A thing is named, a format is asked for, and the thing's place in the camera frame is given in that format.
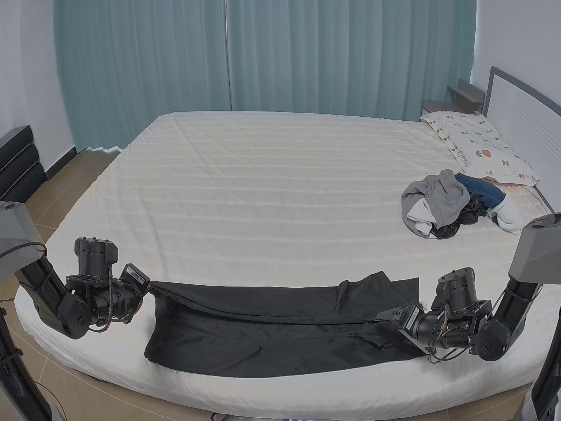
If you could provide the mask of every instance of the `white wall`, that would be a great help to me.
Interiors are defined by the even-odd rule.
[[[499,67],[561,104],[561,0],[477,0],[471,82]]]
[[[60,93],[54,0],[0,0],[0,136],[31,125],[45,170],[74,146]]]

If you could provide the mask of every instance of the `bed sheet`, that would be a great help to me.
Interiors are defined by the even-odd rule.
[[[480,299],[505,287],[518,236],[487,218],[449,240],[413,235],[400,194],[442,168],[459,171],[426,124],[333,115],[199,112],[156,119],[103,172],[47,245],[64,279],[79,236],[111,239],[118,275],[135,263],[153,280],[211,285],[333,286],[384,270],[418,276],[429,304],[438,277],[470,266]],[[546,213],[507,186],[526,220]],[[376,420],[428,413],[531,382],[547,353],[561,287],[544,286],[521,338],[502,360],[426,358],[317,375],[236,379],[150,363],[154,299],[131,324],[70,340],[41,323],[23,289],[24,329],[64,364],[200,409],[274,419]]]

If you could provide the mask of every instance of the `teal curtain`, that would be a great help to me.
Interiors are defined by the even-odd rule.
[[[124,148],[156,117],[230,110],[224,0],[55,0],[78,151]]]
[[[415,120],[470,79],[476,0],[227,0],[232,109]]]

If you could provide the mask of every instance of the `white pillow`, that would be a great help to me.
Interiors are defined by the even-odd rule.
[[[482,114],[440,111],[421,119],[444,140],[467,175],[505,184],[536,185],[536,174]]]

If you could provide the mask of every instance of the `white label sticker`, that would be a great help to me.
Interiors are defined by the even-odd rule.
[[[127,273],[134,277],[141,285],[144,285],[146,279],[140,276],[136,271],[134,271],[131,267],[127,267]]]
[[[417,319],[417,315],[419,315],[419,312],[420,312],[420,310],[419,310],[418,307],[413,309],[413,313],[409,317],[409,320],[407,321],[407,324],[405,325],[405,329],[411,329],[411,326],[413,326],[413,323],[415,323],[415,320]]]

